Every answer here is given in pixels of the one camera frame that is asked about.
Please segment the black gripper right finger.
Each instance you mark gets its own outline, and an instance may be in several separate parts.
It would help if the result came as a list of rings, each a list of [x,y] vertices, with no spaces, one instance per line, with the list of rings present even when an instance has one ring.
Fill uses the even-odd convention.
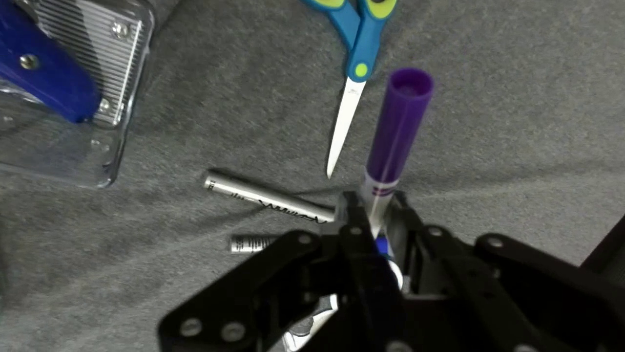
[[[467,245],[405,198],[389,216],[409,294],[389,343],[407,352],[625,352],[625,286],[604,243],[575,267],[502,233]]]

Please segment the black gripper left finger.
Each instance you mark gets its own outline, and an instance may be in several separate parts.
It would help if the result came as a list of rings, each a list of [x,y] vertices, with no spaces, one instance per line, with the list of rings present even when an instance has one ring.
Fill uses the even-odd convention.
[[[401,290],[377,253],[362,202],[348,192],[327,235],[290,231],[172,310],[163,352],[268,352],[321,298],[340,312],[309,352],[385,352],[405,333]]]

